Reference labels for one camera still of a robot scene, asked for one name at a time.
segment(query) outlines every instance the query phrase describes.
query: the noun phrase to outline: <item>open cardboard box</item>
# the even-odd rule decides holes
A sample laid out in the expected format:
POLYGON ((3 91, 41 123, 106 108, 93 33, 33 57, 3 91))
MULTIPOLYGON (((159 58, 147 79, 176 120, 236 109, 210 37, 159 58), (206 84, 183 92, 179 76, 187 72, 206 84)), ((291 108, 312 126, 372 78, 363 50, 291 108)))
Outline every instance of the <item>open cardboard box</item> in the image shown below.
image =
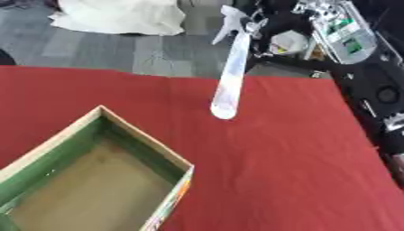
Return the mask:
POLYGON ((156 230, 193 170, 99 106, 0 171, 0 230, 156 230))

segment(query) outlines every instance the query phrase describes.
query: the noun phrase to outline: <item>red tablecloth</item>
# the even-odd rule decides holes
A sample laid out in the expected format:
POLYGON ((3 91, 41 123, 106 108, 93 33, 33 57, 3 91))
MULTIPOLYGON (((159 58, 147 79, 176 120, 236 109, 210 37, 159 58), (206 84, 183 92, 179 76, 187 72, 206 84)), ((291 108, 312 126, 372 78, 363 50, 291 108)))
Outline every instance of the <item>red tablecloth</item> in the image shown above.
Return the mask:
POLYGON ((246 78, 214 118, 217 81, 0 68, 0 167, 97 105, 196 164, 165 231, 402 231, 404 197, 326 79, 246 78))

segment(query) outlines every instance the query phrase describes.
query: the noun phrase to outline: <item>red fabric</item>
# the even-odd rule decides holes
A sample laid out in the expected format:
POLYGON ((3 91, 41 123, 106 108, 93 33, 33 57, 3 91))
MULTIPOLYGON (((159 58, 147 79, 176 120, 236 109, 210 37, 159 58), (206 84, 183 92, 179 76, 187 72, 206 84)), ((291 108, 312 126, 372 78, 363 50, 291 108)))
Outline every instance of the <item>red fabric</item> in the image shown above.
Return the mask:
POLYGON ((196 165, 164 231, 398 231, 404 198, 333 82, 246 78, 238 116, 217 81, 0 68, 0 166, 103 104, 196 165))

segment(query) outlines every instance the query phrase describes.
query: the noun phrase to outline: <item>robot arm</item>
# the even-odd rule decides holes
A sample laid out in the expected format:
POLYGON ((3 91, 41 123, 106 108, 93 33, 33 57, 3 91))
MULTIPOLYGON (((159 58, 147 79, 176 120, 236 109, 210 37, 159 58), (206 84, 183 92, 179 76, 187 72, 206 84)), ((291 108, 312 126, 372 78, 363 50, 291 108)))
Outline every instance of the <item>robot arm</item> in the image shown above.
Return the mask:
POLYGON ((300 0, 288 10, 271 7, 258 0, 248 8, 250 23, 257 24, 263 18, 268 21, 257 31, 250 30, 246 72, 267 61, 330 72, 393 178, 404 186, 402 58, 383 36, 371 30, 351 1, 300 0), (289 30, 311 34, 327 59, 302 60, 270 53, 271 37, 289 30))

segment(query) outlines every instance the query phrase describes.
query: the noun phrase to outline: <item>gray carpet floor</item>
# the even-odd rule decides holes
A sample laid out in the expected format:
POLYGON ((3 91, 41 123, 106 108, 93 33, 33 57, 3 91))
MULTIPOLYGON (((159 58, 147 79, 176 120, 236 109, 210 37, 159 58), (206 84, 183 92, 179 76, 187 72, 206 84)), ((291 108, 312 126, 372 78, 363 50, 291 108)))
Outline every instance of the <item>gray carpet floor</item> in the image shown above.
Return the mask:
MULTIPOLYGON (((218 0, 188 0, 185 33, 177 36, 111 35, 72 32, 50 26, 52 10, 40 0, 27 9, 0 9, 0 48, 20 65, 117 69, 172 77, 220 77, 231 42, 210 42, 222 25, 218 0)), ((307 72, 260 66, 251 75, 306 77, 307 72)))

